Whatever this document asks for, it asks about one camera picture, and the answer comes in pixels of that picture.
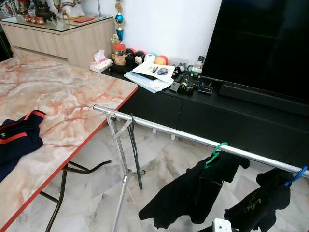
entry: marble-pattern table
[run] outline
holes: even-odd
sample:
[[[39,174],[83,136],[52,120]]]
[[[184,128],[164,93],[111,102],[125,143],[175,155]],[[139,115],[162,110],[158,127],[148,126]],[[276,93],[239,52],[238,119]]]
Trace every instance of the marble-pattern table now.
[[[0,183],[0,232],[106,122],[93,105],[118,109],[136,90],[134,83],[36,56],[0,63],[0,123],[34,109],[46,113],[43,147]]]

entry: television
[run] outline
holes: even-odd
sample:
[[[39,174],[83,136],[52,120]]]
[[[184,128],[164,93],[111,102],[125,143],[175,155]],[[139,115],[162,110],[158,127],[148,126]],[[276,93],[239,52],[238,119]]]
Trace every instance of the television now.
[[[222,0],[202,76],[309,102],[309,0]]]

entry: red stripe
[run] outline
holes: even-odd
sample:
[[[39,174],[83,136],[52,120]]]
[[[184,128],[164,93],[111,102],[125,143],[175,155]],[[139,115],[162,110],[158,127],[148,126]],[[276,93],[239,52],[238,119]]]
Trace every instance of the red stripe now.
[[[19,133],[19,134],[16,134],[10,138],[7,138],[7,139],[0,139],[0,144],[6,144],[6,143],[9,143],[15,139],[19,139],[21,137],[25,137],[27,136],[27,134],[25,132],[22,132],[22,133]]]
[[[40,117],[42,117],[42,118],[45,118],[45,114],[42,114],[41,112],[39,112],[39,111],[33,111],[32,112],[33,114],[35,114],[35,115],[37,115],[37,116],[40,116]]]
[[[31,113],[27,114],[24,120],[27,120]]]
[[[7,128],[7,127],[11,127],[11,126],[14,126],[18,123],[21,123],[21,122],[13,122],[13,123],[10,123],[8,125],[4,125],[4,126],[0,126],[0,130],[4,129],[4,128]]]

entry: green clothes hanger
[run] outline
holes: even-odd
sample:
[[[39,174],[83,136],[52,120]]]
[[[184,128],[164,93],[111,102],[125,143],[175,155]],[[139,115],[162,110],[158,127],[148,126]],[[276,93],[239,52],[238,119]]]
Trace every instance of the green clothes hanger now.
[[[223,145],[227,145],[227,142],[221,143],[214,148],[212,152],[213,157],[209,161],[206,162],[204,169],[207,169],[213,165],[212,161],[220,155],[220,153],[217,150]]]

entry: tissue box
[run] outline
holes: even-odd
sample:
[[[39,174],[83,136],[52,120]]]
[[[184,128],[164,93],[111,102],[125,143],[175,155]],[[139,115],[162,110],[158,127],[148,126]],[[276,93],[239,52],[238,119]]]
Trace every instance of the tissue box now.
[[[97,73],[101,73],[104,70],[106,70],[108,67],[110,67],[111,65],[112,65],[112,60],[105,58],[98,62],[92,62],[90,64],[90,70],[95,71]]]

